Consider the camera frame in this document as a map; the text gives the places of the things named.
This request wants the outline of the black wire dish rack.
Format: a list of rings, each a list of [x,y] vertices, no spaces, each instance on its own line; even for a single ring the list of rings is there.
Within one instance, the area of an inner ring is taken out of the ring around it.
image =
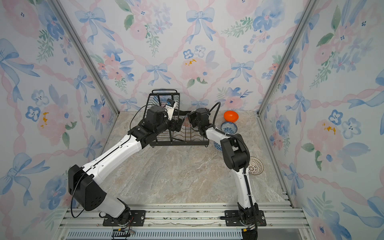
[[[173,116],[171,119],[164,116],[160,121],[161,124],[167,123],[167,128],[160,132],[152,142],[151,147],[156,146],[205,146],[209,145],[209,140],[200,135],[199,131],[194,130],[188,120],[189,111],[179,110],[180,93],[177,90],[152,90],[147,99],[144,112],[143,126],[148,126],[149,130],[156,130],[159,124],[156,124],[157,116],[154,115],[150,108],[155,106],[157,109],[162,107],[173,107]]]

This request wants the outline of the red patterned bowl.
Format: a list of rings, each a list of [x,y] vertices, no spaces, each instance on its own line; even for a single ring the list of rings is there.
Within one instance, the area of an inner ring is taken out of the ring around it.
[[[184,119],[183,126],[186,127],[186,128],[190,128],[191,127],[191,123],[190,123],[188,118]]]

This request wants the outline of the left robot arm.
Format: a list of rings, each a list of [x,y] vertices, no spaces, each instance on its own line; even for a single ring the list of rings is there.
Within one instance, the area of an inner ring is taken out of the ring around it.
[[[130,208],[121,200],[109,196],[101,183],[130,156],[144,149],[166,130],[174,130],[173,118],[178,105],[151,106],[137,126],[131,127],[117,144],[93,161],[72,166],[68,171],[69,193],[85,211],[99,210],[112,218],[128,218]]]

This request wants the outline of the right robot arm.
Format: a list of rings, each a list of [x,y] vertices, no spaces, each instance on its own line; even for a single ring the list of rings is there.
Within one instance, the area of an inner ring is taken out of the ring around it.
[[[237,187],[241,222],[245,226],[256,226],[259,208],[249,180],[250,151],[240,134],[221,131],[210,123],[209,117],[210,111],[205,108],[199,108],[188,114],[191,126],[198,128],[201,136],[221,145],[225,165],[231,170]]]

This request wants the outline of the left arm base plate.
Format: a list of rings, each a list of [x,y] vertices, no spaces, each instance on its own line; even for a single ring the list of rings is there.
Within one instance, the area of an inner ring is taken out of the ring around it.
[[[146,219],[145,210],[130,210],[123,212],[118,218],[104,216],[104,227],[142,227]]]

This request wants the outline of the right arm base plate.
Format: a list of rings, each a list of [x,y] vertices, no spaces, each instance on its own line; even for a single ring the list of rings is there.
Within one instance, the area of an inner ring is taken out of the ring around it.
[[[249,227],[254,223],[258,227],[266,227],[267,222],[263,211],[259,210],[256,213],[256,218],[253,214],[241,213],[241,211],[226,210],[225,215],[220,217],[224,220],[227,227]]]

